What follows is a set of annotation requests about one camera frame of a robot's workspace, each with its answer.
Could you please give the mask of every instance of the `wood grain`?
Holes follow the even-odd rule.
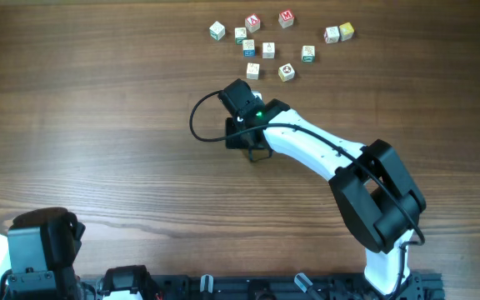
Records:
[[[297,20],[282,30],[285,8]],[[253,12],[274,60],[234,44]],[[345,22],[356,37],[324,44],[323,29]],[[305,44],[314,64],[301,63]],[[411,265],[443,273],[448,298],[480,298],[479,1],[0,7],[0,230],[35,208],[70,209],[87,225],[82,275],[138,263],[193,276],[361,272],[363,247],[321,178],[188,131],[193,104],[245,78],[248,62],[261,64],[249,83],[266,100],[398,150],[427,199]],[[283,83],[285,63],[297,75]],[[219,136],[226,116],[209,101],[197,130]]]

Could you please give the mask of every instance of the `wooden table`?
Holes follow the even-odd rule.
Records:
[[[278,13],[297,20],[286,30]],[[233,29],[256,13],[244,58]],[[208,27],[219,20],[226,37]],[[323,29],[356,36],[325,44]],[[317,48],[314,64],[301,47]],[[197,276],[361,272],[328,185],[291,158],[249,163],[188,131],[193,104],[249,81],[340,137],[390,142],[427,199],[413,269],[442,273],[448,298],[480,298],[480,1],[176,2],[0,7],[0,230],[63,206],[87,226],[78,274],[145,264]],[[281,82],[291,63],[296,78]],[[223,134],[214,98],[201,135]]]

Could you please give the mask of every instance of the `cable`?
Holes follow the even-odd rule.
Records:
[[[1,276],[1,280],[0,280],[0,300],[3,299],[3,297],[5,296],[5,289],[7,288],[7,277],[8,275],[12,274],[13,273],[13,270],[12,269],[8,269],[7,271],[5,271],[5,273]]]
[[[423,236],[422,230],[418,227],[418,225],[414,222],[414,220],[410,217],[408,212],[403,208],[401,203],[396,199],[395,196],[388,190],[388,188],[375,176],[367,167],[362,165],[355,157],[353,157],[351,154],[347,153],[342,147],[337,146],[333,142],[327,140],[325,137],[320,136],[319,134],[312,132],[306,128],[300,127],[295,124],[288,124],[288,123],[271,123],[271,124],[265,124],[265,125],[260,125],[260,126],[255,126],[248,128],[246,130],[242,130],[240,132],[236,132],[233,134],[229,134],[228,136],[223,136],[223,137],[215,137],[215,138],[204,138],[204,137],[199,137],[196,132],[193,130],[193,116],[196,113],[196,110],[198,109],[199,105],[203,103],[205,100],[208,98],[219,94],[220,91],[216,92],[211,92],[207,96],[203,97],[201,100],[199,100],[196,105],[194,105],[192,112],[190,113],[190,120],[189,120],[189,127],[190,127],[190,132],[192,135],[201,142],[207,142],[207,143],[212,143],[212,142],[221,142],[229,138],[236,138],[239,137],[243,134],[254,132],[257,130],[263,130],[267,128],[291,128],[294,130],[298,130],[300,132],[306,133],[314,138],[317,138],[321,142],[326,143],[330,148],[334,149],[336,152],[338,152],[340,155],[343,155],[345,158],[349,159],[355,166],[361,169],[366,175],[368,175],[390,198],[390,200],[393,202],[393,204],[396,206],[397,210],[407,219],[408,223],[410,224],[411,228],[416,232],[417,236],[419,237],[419,241],[407,241],[404,242],[401,246],[401,259],[400,259],[400,272],[397,275],[397,285],[394,289],[394,292],[390,294],[390,299],[395,299],[399,293],[399,289],[401,287],[401,281],[403,280],[403,273],[404,273],[404,265],[405,265],[405,253],[407,251],[407,246],[408,245],[416,245],[416,246],[422,246],[425,243],[425,237]]]

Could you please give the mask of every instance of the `toy block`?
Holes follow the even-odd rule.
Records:
[[[284,12],[279,13],[279,24],[281,24],[282,28],[287,28],[292,26],[294,18],[292,11],[287,9]]]
[[[237,45],[242,45],[242,41],[248,38],[248,31],[245,27],[234,28],[234,41]]]
[[[225,27],[216,21],[210,28],[210,36],[219,41],[225,35]]]
[[[250,33],[254,33],[260,29],[260,19],[256,14],[246,17],[246,28]]]
[[[304,63],[314,62],[316,56],[316,48],[314,46],[303,46],[301,51],[301,61]]]
[[[258,63],[248,63],[247,64],[247,79],[255,79],[258,80],[258,70],[260,69],[260,65]]]
[[[262,58],[275,58],[275,42],[262,43]]]
[[[325,43],[336,43],[340,38],[340,33],[338,32],[338,27],[327,27],[325,28],[325,33],[323,34],[325,38]]]
[[[350,39],[355,33],[355,29],[351,26],[350,22],[340,25],[340,35],[342,36],[342,42]]]
[[[243,40],[242,48],[243,48],[243,56],[245,57],[255,56],[255,40]]]
[[[283,82],[292,79],[294,75],[296,75],[296,72],[293,70],[293,67],[290,63],[287,63],[279,68],[279,77]]]

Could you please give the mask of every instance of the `wooden block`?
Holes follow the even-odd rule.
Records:
[[[234,28],[234,41],[237,45],[242,45],[242,41],[248,38],[248,31],[245,27]]]
[[[294,75],[296,75],[296,72],[293,70],[293,67],[290,63],[287,63],[279,68],[279,77],[283,82],[292,79]]]
[[[342,36],[342,42],[350,39],[355,33],[355,29],[351,26],[350,22],[340,25],[340,35]]]
[[[316,56],[316,48],[314,46],[303,46],[301,51],[301,61],[304,63],[313,63]]]
[[[255,79],[258,80],[258,70],[260,69],[260,65],[258,63],[248,63],[247,64],[247,79]]]
[[[243,40],[243,56],[252,57],[255,56],[255,40]]]
[[[260,28],[260,19],[256,14],[246,17],[246,28],[250,33],[254,33]]]
[[[262,58],[275,58],[275,42],[262,43]]]
[[[225,27],[218,21],[209,28],[210,36],[215,40],[219,41],[225,35]]]
[[[336,43],[340,38],[340,33],[338,32],[338,27],[327,27],[325,28],[325,33],[323,34],[325,38],[325,43]]]
[[[282,28],[287,28],[293,25],[293,13],[290,9],[285,10],[284,12],[279,13],[279,24]]]

